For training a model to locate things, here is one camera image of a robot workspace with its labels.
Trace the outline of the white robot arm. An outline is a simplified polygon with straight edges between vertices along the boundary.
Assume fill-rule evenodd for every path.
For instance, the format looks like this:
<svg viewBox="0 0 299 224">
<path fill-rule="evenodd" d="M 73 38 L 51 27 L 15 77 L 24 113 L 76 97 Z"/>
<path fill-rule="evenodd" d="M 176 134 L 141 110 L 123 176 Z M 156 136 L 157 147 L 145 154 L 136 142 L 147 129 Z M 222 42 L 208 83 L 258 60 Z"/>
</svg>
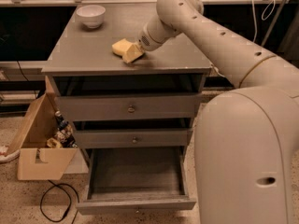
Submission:
<svg viewBox="0 0 299 224">
<path fill-rule="evenodd" d="M 201 111 L 194 161 L 201 224 L 292 224 L 299 70 L 200 13 L 200 0 L 157 0 L 138 47 L 185 34 L 233 85 Z"/>
</svg>

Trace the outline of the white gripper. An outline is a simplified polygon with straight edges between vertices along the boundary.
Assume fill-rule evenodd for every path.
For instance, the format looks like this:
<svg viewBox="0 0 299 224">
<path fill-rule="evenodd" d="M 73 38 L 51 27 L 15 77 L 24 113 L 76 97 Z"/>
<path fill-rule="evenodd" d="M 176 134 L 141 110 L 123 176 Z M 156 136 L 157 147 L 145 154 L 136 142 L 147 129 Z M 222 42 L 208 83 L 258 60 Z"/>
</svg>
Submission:
<svg viewBox="0 0 299 224">
<path fill-rule="evenodd" d="M 139 32 L 137 41 L 124 53 L 125 63 L 132 63 L 144 54 L 145 51 L 154 51 L 161 47 L 168 39 L 176 37 L 180 31 L 168 26 L 154 15 Z"/>
</svg>

